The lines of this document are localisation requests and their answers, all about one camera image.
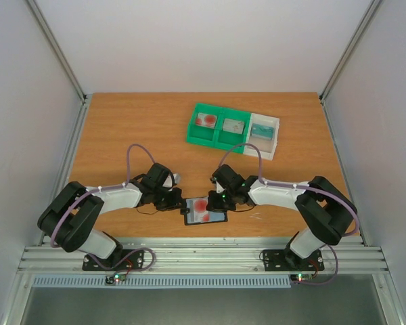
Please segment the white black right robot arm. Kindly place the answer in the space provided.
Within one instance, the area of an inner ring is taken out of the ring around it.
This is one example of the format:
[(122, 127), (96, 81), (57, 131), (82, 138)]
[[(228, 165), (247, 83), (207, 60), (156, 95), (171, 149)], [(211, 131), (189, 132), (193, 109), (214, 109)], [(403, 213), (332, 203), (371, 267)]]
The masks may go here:
[(212, 174), (215, 190), (208, 194), (207, 209), (235, 211), (237, 206), (275, 206), (299, 212), (306, 228), (295, 234), (282, 250), (265, 250), (265, 269), (305, 271), (317, 265), (319, 250), (336, 246), (348, 228), (357, 223), (357, 208), (326, 178), (316, 176), (309, 182), (288, 183), (263, 179), (257, 175), (243, 178), (229, 165)]

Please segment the black leather card holder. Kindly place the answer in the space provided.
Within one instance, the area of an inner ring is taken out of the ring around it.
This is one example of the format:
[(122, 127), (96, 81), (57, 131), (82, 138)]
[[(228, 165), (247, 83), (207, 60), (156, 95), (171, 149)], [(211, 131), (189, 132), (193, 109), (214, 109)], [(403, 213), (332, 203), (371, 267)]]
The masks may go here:
[(210, 215), (210, 221), (206, 222), (206, 223), (220, 223), (220, 222), (227, 222), (227, 213), (222, 213), (222, 212), (212, 212), (212, 211), (208, 211), (209, 215)]

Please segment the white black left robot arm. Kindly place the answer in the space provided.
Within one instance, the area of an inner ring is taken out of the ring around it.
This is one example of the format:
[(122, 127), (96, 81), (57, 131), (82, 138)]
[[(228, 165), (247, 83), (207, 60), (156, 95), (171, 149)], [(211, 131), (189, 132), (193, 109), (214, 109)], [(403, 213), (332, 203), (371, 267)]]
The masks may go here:
[(85, 187), (73, 181), (53, 199), (37, 225), (50, 237), (53, 248), (89, 253), (98, 257), (106, 269), (116, 269), (123, 253), (112, 237), (94, 229), (98, 217), (147, 204), (162, 212), (182, 209), (185, 200), (177, 187), (180, 180), (180, 174), (155, 162), (147, 173), (115, 186)]

